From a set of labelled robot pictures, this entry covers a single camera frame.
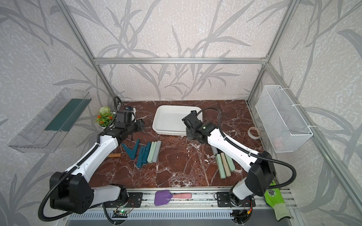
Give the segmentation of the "grey black pliers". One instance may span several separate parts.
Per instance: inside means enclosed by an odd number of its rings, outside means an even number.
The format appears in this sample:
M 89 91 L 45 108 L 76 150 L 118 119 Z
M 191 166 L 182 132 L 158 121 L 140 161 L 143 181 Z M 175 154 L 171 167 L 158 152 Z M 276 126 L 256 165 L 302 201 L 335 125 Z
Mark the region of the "grey black pliers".
M 212 148 L 213 155 L 217 155 L 218 154 L 218 149 L 216 147 L 214 147 L 214 146 L 211 146 L 211 148 Z

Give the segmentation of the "white rectangular storage tray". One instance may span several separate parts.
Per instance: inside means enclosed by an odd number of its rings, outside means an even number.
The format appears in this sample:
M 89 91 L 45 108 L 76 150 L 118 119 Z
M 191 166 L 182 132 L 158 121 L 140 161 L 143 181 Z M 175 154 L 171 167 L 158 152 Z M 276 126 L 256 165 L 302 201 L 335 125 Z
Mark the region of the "white rectangular storage tray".
M 191 111 L 200 110 L 196 106 L 162 105 L 156 110 L 152 129 L 158 135 L 186 136 L 186 126 L 182 119 Z

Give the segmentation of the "mint green pliers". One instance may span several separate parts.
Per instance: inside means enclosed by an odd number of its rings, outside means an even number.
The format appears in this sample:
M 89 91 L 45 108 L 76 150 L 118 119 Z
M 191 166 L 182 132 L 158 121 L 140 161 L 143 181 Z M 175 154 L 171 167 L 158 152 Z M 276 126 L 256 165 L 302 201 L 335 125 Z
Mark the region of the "mint green pliers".
M 219 169 L 220 178 L 225 179 L 226 178 L 226 173 L 225 173 L 225 169 L 224 169 L 220 154 L 216 155 L 216 160 L 217 160 L 217 165 L 218 165 L 218 169 Z

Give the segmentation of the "beige pliers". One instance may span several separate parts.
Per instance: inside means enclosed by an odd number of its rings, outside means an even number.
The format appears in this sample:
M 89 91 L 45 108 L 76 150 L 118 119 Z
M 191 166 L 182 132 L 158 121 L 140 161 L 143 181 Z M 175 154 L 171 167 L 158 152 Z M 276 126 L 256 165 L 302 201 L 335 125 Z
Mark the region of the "beige pliers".
M 226 175 L 226 177 L 230 177 L 231 171 L 230 171 L 230 168 L 229 168 L 229 165 L 228 165 L 228 162 L 226 160 L 226 156 L 224 153 L 221 153 L 221 159 L 222 159 L 222 164 L 223 164 L 223 167 L 225 170 L 225 175 Z

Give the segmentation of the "pale green pliers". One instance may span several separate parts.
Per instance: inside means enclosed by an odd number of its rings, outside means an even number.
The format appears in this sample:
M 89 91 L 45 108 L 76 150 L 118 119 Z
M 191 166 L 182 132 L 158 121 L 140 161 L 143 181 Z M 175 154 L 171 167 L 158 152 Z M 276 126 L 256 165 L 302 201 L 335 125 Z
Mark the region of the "pale green pliers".
M 233 159 L 230 156 L 228 156 L 227 154 L 225 154 L 225 158 L 227 160 L 230 171 L 234 172 L 236 167 L 234 165 Z

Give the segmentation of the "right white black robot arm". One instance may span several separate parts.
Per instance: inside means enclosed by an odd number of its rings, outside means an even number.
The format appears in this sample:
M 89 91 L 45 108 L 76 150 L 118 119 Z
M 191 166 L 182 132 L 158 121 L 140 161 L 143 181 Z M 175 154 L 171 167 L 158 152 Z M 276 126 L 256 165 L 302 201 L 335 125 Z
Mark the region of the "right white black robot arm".
M 230 196 L 237 200 L 244 200 L 248 196 L 263 196 L 270 188 L 282 188 L 290 185 L 297 177 L 297 171 L 291 164 L 273 159 L 268 152 L 258 152 L 226 135 L 222 129 L 222 114 L 217 108 L 218 123 L 202 122 L 196 111 L 191 111 L 182 122 L 186 126 L 186 133 L 192 140 L 208 144 L 227 154 L 236 161 L 245 172 L 246 178 L 239 181 L 230 190 Z M 286 182 L 272 185 L 276 177 L 275 164 L 291 170 L 291 177 Z

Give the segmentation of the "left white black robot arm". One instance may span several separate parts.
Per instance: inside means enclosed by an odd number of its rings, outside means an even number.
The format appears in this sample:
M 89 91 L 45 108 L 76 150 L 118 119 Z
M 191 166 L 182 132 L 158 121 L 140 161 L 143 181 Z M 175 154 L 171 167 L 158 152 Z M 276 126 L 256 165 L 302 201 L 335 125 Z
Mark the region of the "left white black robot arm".
M 113 127 L 105 128 L 93 147 L 64 172 L 55 172 L 50 178 L 50 190 L 41 201 L 38 218 L 44 222 L 55 221 L 70 214 L 83 214 L 91 207 L 106 202 L 123 205 L 129 196 L 125 186 L 108 185 L 91 187 L 89 181 L 96 169 L 135 132 L 143 131 L 144 121 L 137 119 L 135 109 L 128 107 L 116 112 Z

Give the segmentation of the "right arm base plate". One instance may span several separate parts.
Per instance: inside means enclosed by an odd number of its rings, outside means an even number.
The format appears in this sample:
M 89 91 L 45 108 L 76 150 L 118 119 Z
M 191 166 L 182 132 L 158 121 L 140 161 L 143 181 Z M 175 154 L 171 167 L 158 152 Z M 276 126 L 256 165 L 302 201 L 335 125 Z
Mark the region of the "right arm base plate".
M 252 208 L 255 207 L 253 196 L 241 200 L 231 192 L 217 192 L 215 196 L 218 207 Z

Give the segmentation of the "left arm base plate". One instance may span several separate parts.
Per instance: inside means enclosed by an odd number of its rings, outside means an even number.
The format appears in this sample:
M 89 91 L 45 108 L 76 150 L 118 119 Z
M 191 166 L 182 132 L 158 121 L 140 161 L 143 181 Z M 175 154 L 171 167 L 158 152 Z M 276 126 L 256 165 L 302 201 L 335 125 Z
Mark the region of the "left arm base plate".
M 142 192 L 130 192 L 128 193 L 129 197 L 125 200 L 125 202 L 106 202 L 106 208 L 140 208 L 143 198 Z

